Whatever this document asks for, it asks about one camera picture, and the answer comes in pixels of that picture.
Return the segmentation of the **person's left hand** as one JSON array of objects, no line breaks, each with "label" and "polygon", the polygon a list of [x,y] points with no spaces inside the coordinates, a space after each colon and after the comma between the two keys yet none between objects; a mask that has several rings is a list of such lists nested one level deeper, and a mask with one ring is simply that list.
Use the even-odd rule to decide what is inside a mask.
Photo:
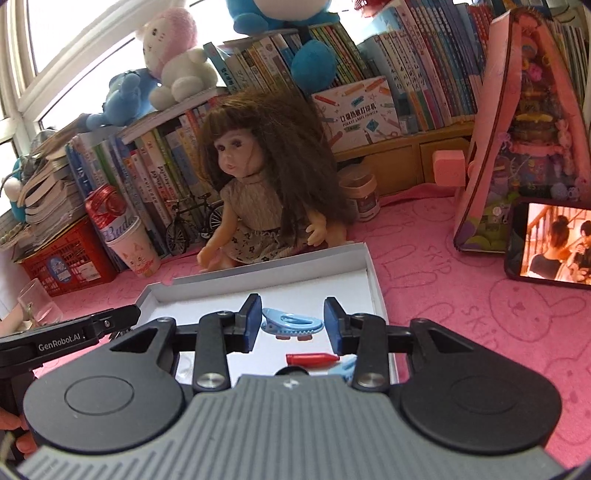
[{"label": "person's left hand", "polygon": [[2,431],[17,431],[15,435],[16,447],[25,457],[36,452],[37,445],[23,415],[17,416],[1,408],[0,429]]}]

